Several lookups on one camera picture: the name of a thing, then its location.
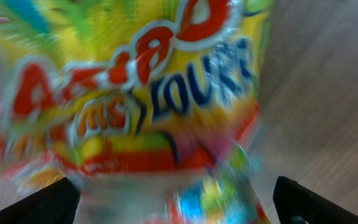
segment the candy bag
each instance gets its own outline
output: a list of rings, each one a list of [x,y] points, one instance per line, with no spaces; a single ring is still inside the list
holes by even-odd
[[[202,179],[257,125],[271,3],[0,0],[0,173],[93,202]]]

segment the shiny plastic wrapper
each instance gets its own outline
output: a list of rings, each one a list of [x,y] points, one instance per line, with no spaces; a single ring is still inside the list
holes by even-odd
[[[257,126],[271,6],[0,0],[0,174],[31,192],[213,170]]]

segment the snack package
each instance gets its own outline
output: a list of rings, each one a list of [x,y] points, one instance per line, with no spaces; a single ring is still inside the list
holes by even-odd
[[[257,125],[271,6],[0,0],[0,173],[29,192],[67,176],[93,202],[204,178]]]

